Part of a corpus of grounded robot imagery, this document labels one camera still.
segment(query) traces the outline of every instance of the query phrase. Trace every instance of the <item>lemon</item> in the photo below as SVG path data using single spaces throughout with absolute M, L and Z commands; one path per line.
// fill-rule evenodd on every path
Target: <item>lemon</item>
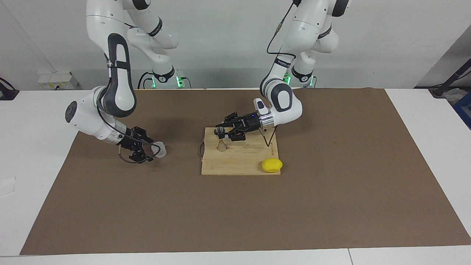
M 280 171 L 283 167 L 283 162 L 280 159 L 269 158 L 262 162 L 262 168 L 268 173 L 275 173 Z

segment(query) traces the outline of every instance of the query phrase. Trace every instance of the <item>green light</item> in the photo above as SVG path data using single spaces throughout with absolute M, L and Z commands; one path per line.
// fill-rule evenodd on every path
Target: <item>green light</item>
M 177 84 L 178 84 L 178 88 L 182 88 L 185 86 L 185 84 L 183 84 L 183 81 L 181 80 L 180 77 L 177 76 Z
M 289 85 L 290 82 L 291 82 L 291 76 L 290 76 L 288 73 L 284 74 L 284 79 L 283 79 L 283 81 L 284 81 L 286 84 Z

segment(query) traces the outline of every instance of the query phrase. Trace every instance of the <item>white wall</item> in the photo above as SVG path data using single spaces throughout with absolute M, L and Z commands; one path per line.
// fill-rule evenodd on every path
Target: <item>white wall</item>
M 86 32 L 86 0 L 2 1 L 57 70 L 72 71 L 86 89 L 106 84 L 103 52 Z M 257 87 L 273 61 L 266 45 L 290 2 L 154 0 L 153 7 L 180 34 L 170 55 L 194 87 Z M 318 58 L 318 86 L 414 87 L 471 24 L 470 10 L 469 0 L 353 1 L 333 22 L 340 46 Z M 0 75 L 37 89 L 35 72 L 44 69 L 2 17 L 0 25 Z M 150 65 L 131 50 L 136 83 Z
M 444 83 L 471 58 L 471 26 L 451 46 L 444 56 L 419 82 L 418 86 L 433 86 Z M 471 86 L 471 75 L 456 81 L 452 86 Z

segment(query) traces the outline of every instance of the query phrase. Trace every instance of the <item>white tabletop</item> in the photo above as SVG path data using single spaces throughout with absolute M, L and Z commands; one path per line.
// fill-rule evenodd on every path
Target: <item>white tabletop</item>
M 0 264 L 471 264 L 470 246 L 16 257 L 77 134 L 64 122 L 65 109 L 87 93 L 22 91 L 0 101 L 0 194 L 1 185 L 15 182 L 15 191 L 0 197 Z M 387 93 L 470 233 L 471 131 L 426 90 Z

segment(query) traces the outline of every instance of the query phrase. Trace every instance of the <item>black circular joint cap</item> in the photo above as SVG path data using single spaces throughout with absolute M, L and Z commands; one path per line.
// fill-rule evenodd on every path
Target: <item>black circular joint cap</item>
M 74 101 L 70 103 L 70 105 L 65 110 L 65 120 L 67 121 L 67 123 L 70 123 L 70 121 L 72 121 L 76 112 L 77 112 L 77 102 Z
M 345 14 L 345 10 L 347 10 L 348 4 L 349 4 L 349 0 L 337 0 L 332 11 L 332 16 L 333 17 L 343 16 L 343 14 Z

